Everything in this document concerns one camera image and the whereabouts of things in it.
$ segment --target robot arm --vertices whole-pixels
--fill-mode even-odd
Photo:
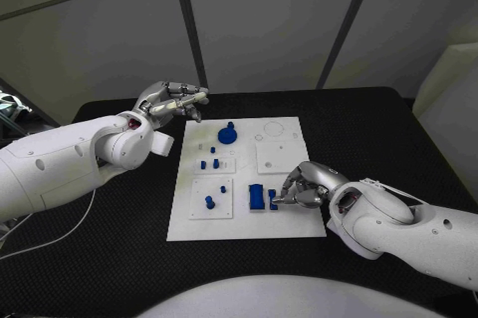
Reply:
[[[349,182],[327,166],[303,162],[274,202],[314,208],[324,199],[329,229],[360,256],[379,259],[389,252],[419,272],[478,291],[477,214],[427,203],[409,207],[376,181]]]
[[[173,138],[155,131],[208,103],[208,89],[157,82],[133,111],[31,135],[0,150],[0,223],[58,207],[142,166],[150,152],[167,156]],[[98,158],[107,163],[98,165]]]

